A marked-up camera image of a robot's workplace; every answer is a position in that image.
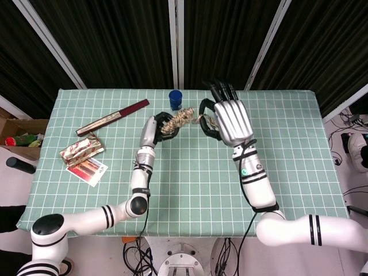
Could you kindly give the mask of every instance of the snack package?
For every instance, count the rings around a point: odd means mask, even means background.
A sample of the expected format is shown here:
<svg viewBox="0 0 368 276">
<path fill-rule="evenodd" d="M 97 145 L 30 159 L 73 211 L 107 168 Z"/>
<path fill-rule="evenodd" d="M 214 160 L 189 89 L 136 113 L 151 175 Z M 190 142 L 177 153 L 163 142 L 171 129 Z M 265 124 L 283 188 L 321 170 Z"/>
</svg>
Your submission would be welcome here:
<svg viewBox="0 0 368 276">
<path fill-rule="evenodd" d="M 74 167 L 104 150 L 97 136 L 90 132 L 85 139 L 60 151 L 60 155 L 67 167 Z"/>
</svg>

